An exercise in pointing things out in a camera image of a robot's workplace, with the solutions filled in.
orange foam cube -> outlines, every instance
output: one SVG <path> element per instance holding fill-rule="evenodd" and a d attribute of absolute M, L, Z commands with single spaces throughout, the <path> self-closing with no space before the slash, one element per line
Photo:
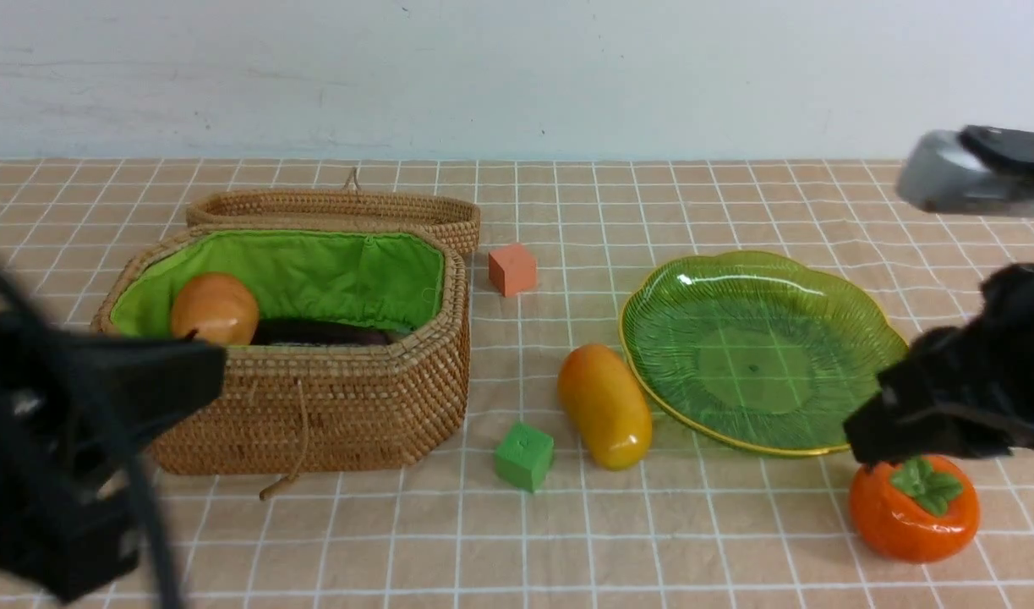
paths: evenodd
<path fill-rule="evenodd" d="M 536 255 L 527 247 L 513 243 L 489 255 L 490 282 L 506 298 L 536 287 Z"/>

orange toy fruit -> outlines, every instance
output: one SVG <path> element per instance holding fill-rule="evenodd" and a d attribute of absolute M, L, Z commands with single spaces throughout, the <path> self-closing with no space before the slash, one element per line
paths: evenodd
<path fill-rule="evenodd" d="M 651 412 L 637 378 L 605 344 L 568 355 L 558 372 L 558 400 L 597 465 L 626 469 L 651 447 Z"/>
<path fill-rule="evenodd" d="M 249 344 L 261 319 L 253 293 L 226 273 L 204 273 L 182 286 L 172 305 L 172 334 L 216 344 Z"/>
<path fill-rule="evenodd" d="M 941 456 L 893 467 L 860 467 L 851 483 L 851 519 L 865 544 L 904 562 L 937 562 L 964 550 L 979 531 L 979 495 Z"/>

green glass plate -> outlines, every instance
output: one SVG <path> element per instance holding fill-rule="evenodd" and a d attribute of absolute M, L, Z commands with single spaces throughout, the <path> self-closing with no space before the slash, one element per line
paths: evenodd
<path fill-rule="evenodd" d="M 907 354 L 860 287 L 765 251 L 659 267 L 618 327 L 630 367 L 665 412 L 782 456 L 846 450 L 844 420 Z"/>

toy persimmon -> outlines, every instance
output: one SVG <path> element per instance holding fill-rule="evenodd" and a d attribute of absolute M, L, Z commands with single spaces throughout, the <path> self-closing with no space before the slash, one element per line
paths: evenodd
<path fill-rule="evenodd" d="M 172 305 L 172 334 L 215 344 L 249 344 L 261 311 L 253 293 L 226 273 L 203 273 L 187 281 Z"/>
<path fill-rule="evenodd" d="M 904 562 L 944 560 L 979 531 L 976 489 L 961 467 L 941 456 L 912 458 L 895 467 L 860 467 L 849 505 L 865 544 Z"/>

persimmon leaf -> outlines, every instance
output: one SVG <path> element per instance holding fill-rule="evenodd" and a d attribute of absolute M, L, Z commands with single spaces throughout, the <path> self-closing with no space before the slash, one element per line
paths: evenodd
<path fill-rule="evenodd" d="M 921 494 L 914 498 L 919 508 L 926 510 L 933 516 L 942 517 L 948 513 L 948 501 L 941 495 Z"/>
<path fill-rule="evenodd" d="M 915 463 L 915 470 L 918 473 L 919 481 L 925 481 L 930 478 L 930 475 L 934 474 L 934 464 L 924 458 L 913 458 L 911 460 Z"/>
<path fill-rule="evenodd" d="M 911 475 L 911 469 L 908 467 L 900 467 L 900 469 L 892 471 L 892 475 L 888 476 L 888 483 L 892 485 L 892 488 L 910 497 L 916 496 L 921 490 L 918 479 Z"/>
<path fill-rule="evenodd" d="M 930 475 L 925 482 L 926 494 L 938 495 L 945 500 L 953 500 L 964 492 L 964 485 L 956 476 L 945 471 Z"/>
<path fill-rule="evenodd" d="M 911 458 L 907 459 L 899 469 L 892 471 L 888 482 L 901 493 L 915 497 L 925 489 L 925 478 L 933 473 L 934 467 L 925 459 Z"/>

